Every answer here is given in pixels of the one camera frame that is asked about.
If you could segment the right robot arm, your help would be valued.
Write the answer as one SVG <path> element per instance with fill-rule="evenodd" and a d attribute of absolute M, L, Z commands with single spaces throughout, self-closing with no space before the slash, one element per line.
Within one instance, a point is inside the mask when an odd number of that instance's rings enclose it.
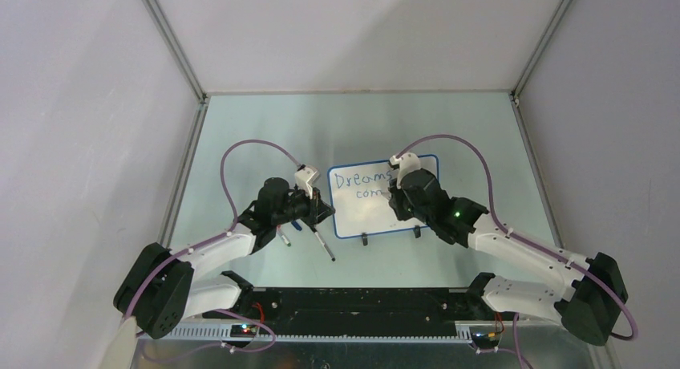
<path fill-rule="evenodd" d="M 388 191 L 398 220 L 417 219 L 450 245 L 486 253 L 538 277 L 538 282 L 523 282 L 478 274 L 466 298 L 474 318 L 486 319 L 495 312 L 535 316 L 594 346 L 604 346 L 614 336 L 628 293 L 617 262 L 609 255 L 585 257 L 497 225 L 483 205 L 448 196 L 424 168 L 391 180 Z"/>

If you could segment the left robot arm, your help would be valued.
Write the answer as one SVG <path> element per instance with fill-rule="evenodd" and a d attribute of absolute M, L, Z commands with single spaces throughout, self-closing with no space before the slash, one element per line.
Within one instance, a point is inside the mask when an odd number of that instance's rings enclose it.
<path fill-rule="evenodd" d="M 335 213 L 319 189 L 266 180 L 234 229 L 172 253 L 158 243 L 145 246 L 113 298 L 113 306 L 149 337 L 160 339 L 186 319 L 217 309 L 244 318 L 253 308 L 245 281 L 219 269 L 268 245 L 280 225 L 301 221 L 311 229 Z"/>

